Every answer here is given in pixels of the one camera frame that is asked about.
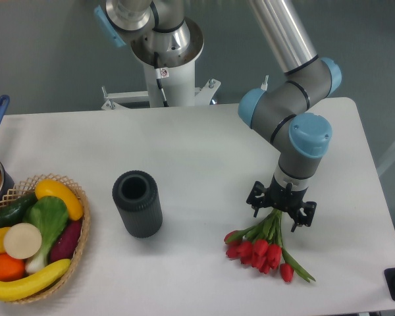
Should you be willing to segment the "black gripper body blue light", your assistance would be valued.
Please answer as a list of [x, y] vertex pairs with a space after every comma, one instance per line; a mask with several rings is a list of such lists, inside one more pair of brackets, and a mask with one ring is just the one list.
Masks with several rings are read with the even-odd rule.
[[303, 205], [303, 197], [307, 189], [293, 190], [292, 183], [280, 185], [275, 179], [271, 180], [265, 194], [265, 206], [273, 207], [289, 214], [297, 213]]

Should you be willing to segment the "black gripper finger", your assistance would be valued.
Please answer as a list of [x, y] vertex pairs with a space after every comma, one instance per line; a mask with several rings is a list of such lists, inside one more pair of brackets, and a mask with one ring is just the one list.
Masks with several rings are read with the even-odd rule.
[[317, 203], [314, 201], [301, 201], [299, 204], [287, 207], [285, 212], [288, 213], [290, 218], [294, 221], [291, 232], [295, 232], [297, 227], [310, 227], [315, 216]]
[[268, 208], [273, 206], [273, 201], [269, 195], [269, 188], [255, 181], [253, 188], [251, 189], [246, 203], [253, 209], [253, 217], [256, 217], [261, 208]]

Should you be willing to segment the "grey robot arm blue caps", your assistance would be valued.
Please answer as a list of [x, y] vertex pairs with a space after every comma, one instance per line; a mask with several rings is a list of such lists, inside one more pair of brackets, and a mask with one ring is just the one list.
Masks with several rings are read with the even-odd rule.
[[[332, 128], [309, 110], [337, 89], [342, 73], [333, 60], [319, 58], [291, 2], [249, 5], [286, 81], [272, 92], [265, 86], [250, 90], [238, 106], [239, 117], [280, 153], [270, 185], [255, 183], [248, 203], [255, 211], [283, 211], [294, 226], [310, 226], [317, 205], [303, 197], [327, 152]], [[142, 63], [151, 107], [211, 101], [209, 88], [195, 86], [203, 35], [185, 16], [183, 2], [104, 1], [94, 15], [103, 33], [118, 47], [129, 45]]]

